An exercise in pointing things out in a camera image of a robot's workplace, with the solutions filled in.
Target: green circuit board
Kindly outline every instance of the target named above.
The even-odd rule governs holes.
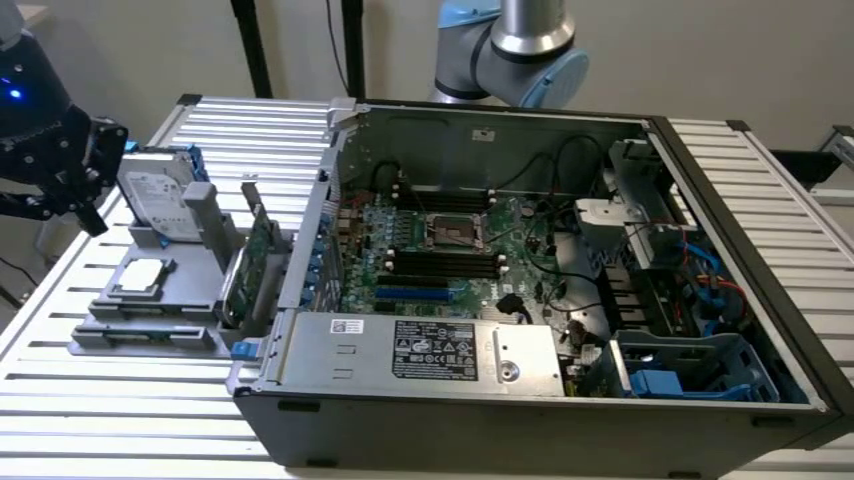
[[[526,301],[533,301],[537,284],[544,283],[546,291],[553,288],[557,280],[554,276],[544,274],[529,263],[525,252],[526,233],[533,219],[525,219],[522,207],[532,202],[520,197],[505,197],[482,214],[446,214],[398,210],[390,201],[382,197],[354,205],[350,213],[349,235],[342,242],[345,271],[348,277],[342,293],[342,312],[374,313],[378,288],[378,276],[385,271],[386,252],[396,247],[404,252],[476,252],[493,256],[502,254],[508,257],[509,271],[498,279],[489,278],[449,278],[452,301],[401,301],[397,300],[396,311],[385,312],[405,316],[444,316],[452,318],[485,318],[485,313],[496,313],[494,305],[508,294],[516,293]],[[482,246],[446,242],[442,245],[430,244],[429,216],[442,216],[444,220],[466,223],[468,218],[480,217]],[[546,226],[537,226],[532,237],[545,238]],[[534,257],[537,263],[546,268],[557,269],[556,257]]]
[[[274,245],[273,224],[262,204],[257,205],[254,214],[253,230],[241,251],[234,280],[226,298],[226,308],[234,326],[241,325],[246,317],[253,314],[265,279],[267,255]]]

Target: motherboard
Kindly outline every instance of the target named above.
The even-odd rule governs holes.
[[[338,216],[342,312],[550,324],[537,302],[558,281],[530,259],[550,269],[557,261],[537,208],[536,199],[516,196],[353,192]],[[508,296],[521,299],[528,318],[501,311]]]

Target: sticker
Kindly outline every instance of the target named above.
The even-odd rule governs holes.
[[[477,382],[477,345],[473,323],[398,320],[392,373],[398,378]]]
[[[125,176],[131,185],[137,205],[145,219],[170,240],[198,242],[199,228],[193,210],[185,203],[185,189],[169,175],[129,172]]]
[[[361,334],[365,331],[365,320],[361,318],[336,318],[330,327],[330,333]]]

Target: wall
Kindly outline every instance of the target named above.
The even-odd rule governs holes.
[[[341,94],[325,2],[259,1],[277,92]],[[430,92],[440,4],[366,0],[369,96]],[[572,108],[740,118],[776,147],[811,148],[831,124],[854,123],[851,0],[573,0],[570,8],[592,54]]]
[[[277,95],[342,95],[325,2],[257,2]],[[229,0],[39,3],[54,18],[38,33],[77,100],[138,138],[181,93],[251,95]],[[369,96],[426,98],[440,4],[366,0]],[[780,147],[812,147],[832,123],[854,123],[851,0],[572,0],[570,11],[593,58],[570,108],[741,118]]]

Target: small circuit board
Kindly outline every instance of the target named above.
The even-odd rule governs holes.
[[[267,256],[274,247],[274,226],[263,204],[254,205],[253,214],[253,230],[238,256],[226,295],[226,318],[233,327],[238,327],[253,314],[265,279]]]
[[[342,312],[514,321],[496,305],[516,294],[541,323],[537,297],[542,300],[557,279],[530,265],[525,249],[538,264],[553,269],[557,264],[554,255],[526,246],[524,212],[533,210],[532,201],[500,198],[472,213],[432,211],[428,198],[420,198],[425,210],[418,202],[400,205],[365,192],[345,201]],[[545,238],[546,227],[536,230],[532,236]]]

